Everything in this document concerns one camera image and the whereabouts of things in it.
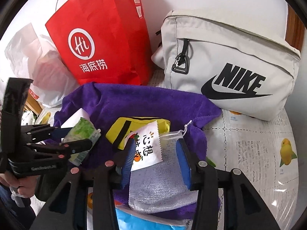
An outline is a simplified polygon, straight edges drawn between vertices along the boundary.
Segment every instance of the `nike logo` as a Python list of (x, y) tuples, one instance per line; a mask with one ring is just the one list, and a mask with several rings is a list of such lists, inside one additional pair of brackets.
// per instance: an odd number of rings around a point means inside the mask
[(227, 63), (217, 77), (214, 84), (220, 85), (222, 82), (223, 87), (227, 87), (229, 89), (233, 89), (236, 91), (240, 91), (242, 89), (243, 93), (226, 93), (226, 92), (218, 92), (213, 89), (212, 83), (216, 76), (208, 80), (201, 88), (201, 93), (205, 95), (208, 99), (212, 100), (221, 100), (221, 99), (239, 99), (239, 98), (257, 98), (257, 97), (265, 97), (270, 96), (272, 94), (257, 94), (254, 91), (256, 88), (261, 86), (260, 81), (265, 81), (265, 77), (253, 73), (250, 70), (246, 70), (245, 68), (234, 66)]

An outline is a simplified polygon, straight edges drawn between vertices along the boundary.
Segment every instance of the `human hand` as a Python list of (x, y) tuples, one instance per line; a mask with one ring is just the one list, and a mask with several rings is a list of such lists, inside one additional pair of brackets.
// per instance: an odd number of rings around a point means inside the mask
[(0, 174), (0, 182), (7, 187), (18, 188), (18, 193), (25, 198), (30, 198), (35, 193), (37, 178), (39, 176), (28, 176), (17, 179), (12, 173), (6, 171)]

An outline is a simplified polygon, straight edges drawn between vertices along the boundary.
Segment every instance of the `yellow pouch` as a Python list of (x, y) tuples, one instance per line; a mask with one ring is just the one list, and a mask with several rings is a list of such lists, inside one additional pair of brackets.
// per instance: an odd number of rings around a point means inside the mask
[(145, 126), (148, 123), (157, 121), (159, 134), (169, 132), (171, 122), (166, 119), (155, 117), (120, 117), (111, 126), (106, 134), (106, 138), (113, 144), (114, 148), (124, 149), (124, 139), (131, 132)]

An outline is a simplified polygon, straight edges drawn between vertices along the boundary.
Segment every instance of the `purple cloth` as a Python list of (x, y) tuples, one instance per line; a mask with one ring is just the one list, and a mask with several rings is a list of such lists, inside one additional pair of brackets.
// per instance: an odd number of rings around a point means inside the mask
[[(184, 129), (192, 120), (185, 134), (190, 151), (201, 160), (206, 158), (207, 141), (202, 128), (220, 116), (221, 109), (204, 95), (164, 88), (134, 85), (87, 83), (63, 99), (62, 110), (55, 114), (54, 126), (62, 125), (77, 110), (83, 108), (90, 116), (101, 137), (83, 161), (85, 168), (96, 168), (112, 159), (112, 144), (105, 134), (119, 117), (159, 117), (171, 122), (171, 131)], [(114, 199), (128, 204), (129, 186), (115, 190)], [(169, 219), (191, 219), (196, 204), (155, 214)]]

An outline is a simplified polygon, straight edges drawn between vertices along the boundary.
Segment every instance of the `green tissue packet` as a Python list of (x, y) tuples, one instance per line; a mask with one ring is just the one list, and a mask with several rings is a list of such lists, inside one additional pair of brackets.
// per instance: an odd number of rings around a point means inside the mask
[[(68, 132), (64, 137), (62, 143), (90, 139), (95, 145), (101, 134), (95, 129), (94, 125), (87, 119), (81, 117), (79, 122)], [(79, 166), (84, 158), (87, 156), (90, 150), (83, 151), (81, 153), (72, 154), (69, 161)]]

